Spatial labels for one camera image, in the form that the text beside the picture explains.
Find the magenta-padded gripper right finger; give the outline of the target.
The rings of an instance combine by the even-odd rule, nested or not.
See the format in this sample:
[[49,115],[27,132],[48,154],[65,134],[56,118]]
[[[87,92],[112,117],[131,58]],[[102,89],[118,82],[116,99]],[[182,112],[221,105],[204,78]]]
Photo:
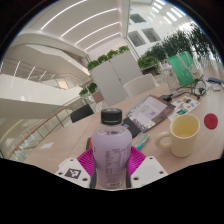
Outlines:
[[154,156],[145,156],[137,148],[131,147],[127,164],[128,188],[140,188],[167,175]]

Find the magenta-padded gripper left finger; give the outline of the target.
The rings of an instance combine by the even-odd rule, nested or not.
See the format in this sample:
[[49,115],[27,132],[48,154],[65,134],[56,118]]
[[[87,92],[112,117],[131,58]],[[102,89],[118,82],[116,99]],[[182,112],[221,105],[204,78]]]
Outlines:
[[96,186],[96,170],[92,149],[77,158],[68,158],[59,165],[56,175],[81,187]]

